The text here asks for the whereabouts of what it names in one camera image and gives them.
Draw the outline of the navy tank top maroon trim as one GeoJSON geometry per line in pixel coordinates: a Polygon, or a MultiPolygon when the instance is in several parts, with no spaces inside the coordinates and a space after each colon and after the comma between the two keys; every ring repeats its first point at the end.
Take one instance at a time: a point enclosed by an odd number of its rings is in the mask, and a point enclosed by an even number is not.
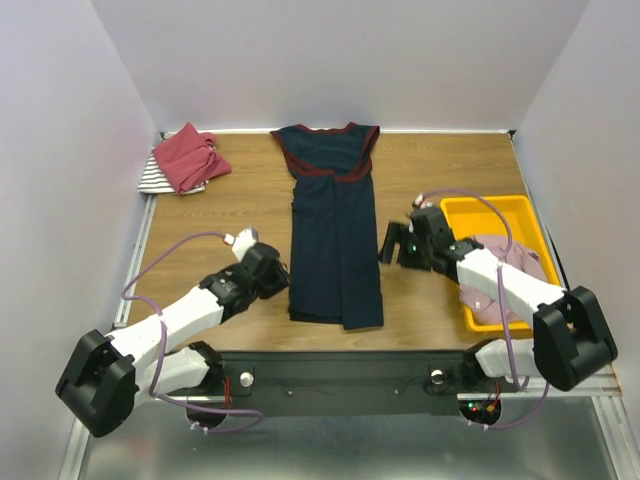
{"type": "Polygon", "coordinates": [[[377,126],[274,130],[293,187],[289,315],[346,330],[384,324],[372,152],[377,126]]]}

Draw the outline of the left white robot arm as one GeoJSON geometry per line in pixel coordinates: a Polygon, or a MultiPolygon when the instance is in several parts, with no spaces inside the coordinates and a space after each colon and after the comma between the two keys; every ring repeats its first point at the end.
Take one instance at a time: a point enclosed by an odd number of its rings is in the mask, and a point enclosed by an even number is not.
{"type": "Polygon", "coordinates": [[[92,330],[77,342],[55,393],[96,438],[117,429],[147,399],[194,387],[215,392],[223,371],[209,349],[173,348],[284,290],[279,252],[257,242],[243,258],[205,277],[160,313],[123,329],[92,330]]]}

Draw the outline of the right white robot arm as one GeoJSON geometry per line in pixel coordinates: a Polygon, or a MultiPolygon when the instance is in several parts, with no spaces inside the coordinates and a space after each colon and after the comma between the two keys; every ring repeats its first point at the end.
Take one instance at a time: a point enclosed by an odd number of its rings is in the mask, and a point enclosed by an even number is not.
{"type": "Polygon", "coordinates": [[[484,341],[467,350],[460,378],[472,390],[499,377],[539,377],[568,392],[618,357],[591,290],[547,283],[507,264],[473,238],[455,239],[438,207],[416,208],[408,222],[389,223],[379,260],[439,273],[488,296],[530,327],[529,339],[484,341]]]}

